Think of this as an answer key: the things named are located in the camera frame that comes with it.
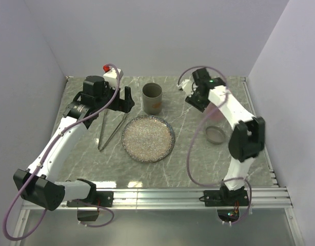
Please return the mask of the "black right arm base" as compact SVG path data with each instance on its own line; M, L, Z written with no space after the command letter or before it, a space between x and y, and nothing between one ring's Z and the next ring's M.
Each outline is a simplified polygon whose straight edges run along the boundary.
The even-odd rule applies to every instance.
M204 190L201 201L206 207L248 206L249 199L246 190Z

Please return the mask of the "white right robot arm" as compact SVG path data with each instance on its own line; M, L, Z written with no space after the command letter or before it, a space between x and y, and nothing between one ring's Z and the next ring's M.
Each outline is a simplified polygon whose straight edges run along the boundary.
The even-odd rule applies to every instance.
M265 148L265 120L254 116L239 103L229 91L223 74L211 78L206 66L192 69L193 80L178 80L178 88L186 94L185 101L201 112L210 104L215 105L206 118L220 111L232 129L227 174L218 191L204 195L205 201L212 206L231 206L236 202L247 206L249 200L244 186L250 166Z

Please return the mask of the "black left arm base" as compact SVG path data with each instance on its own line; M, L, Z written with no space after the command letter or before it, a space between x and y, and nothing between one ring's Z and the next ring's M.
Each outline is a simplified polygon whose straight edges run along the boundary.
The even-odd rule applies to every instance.
M111 208L113 204L113 191L97 191L93 200L72 200L67 202L67 207L106 207Z

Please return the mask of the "pink cup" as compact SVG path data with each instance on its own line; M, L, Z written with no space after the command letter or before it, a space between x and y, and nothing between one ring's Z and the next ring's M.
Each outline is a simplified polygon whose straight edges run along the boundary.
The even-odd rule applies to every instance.
M219 122L224 119L224 115L222 114L222 112L218 109L218 107L215 104L212 103L210 103L207 106L204 113L206 115L209 115L209 119L212 122Z

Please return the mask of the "grey round lid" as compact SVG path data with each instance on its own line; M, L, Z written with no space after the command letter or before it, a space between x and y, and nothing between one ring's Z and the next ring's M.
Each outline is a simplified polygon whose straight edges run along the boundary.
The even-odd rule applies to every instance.
M210 143L215 145L220 145L226 140L226 134L224 131L216 126L208 126L205 129L205 136Z

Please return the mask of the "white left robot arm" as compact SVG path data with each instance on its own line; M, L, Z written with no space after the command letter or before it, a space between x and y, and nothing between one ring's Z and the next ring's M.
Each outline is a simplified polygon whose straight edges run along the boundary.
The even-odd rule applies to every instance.
M59 172L71 150L87 132L102 110L129 113L135 103L131 88L120 89L101 76L88 76L83 88L67 105L60 124L52 138L26 169L18 169L13 176L21 198L46 210L54 211L64 201L80 200L85 206L97 200L96 184L85 180L58 182Z

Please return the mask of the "metal food tongs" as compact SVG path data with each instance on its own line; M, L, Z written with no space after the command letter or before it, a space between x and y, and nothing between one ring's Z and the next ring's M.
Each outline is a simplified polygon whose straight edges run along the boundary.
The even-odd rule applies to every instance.
M125 123L126 119L128 118L128 113L122 113L121 120L112 125L112 127L107 127L108 123L108 116L109 116L110 110L105 110L103 114L102 124L101 124L101 131L98 137L97 142L97 149L102 152L106 149L106 147L109 145L109 143L112 141L116 133L120 130L120 128Z

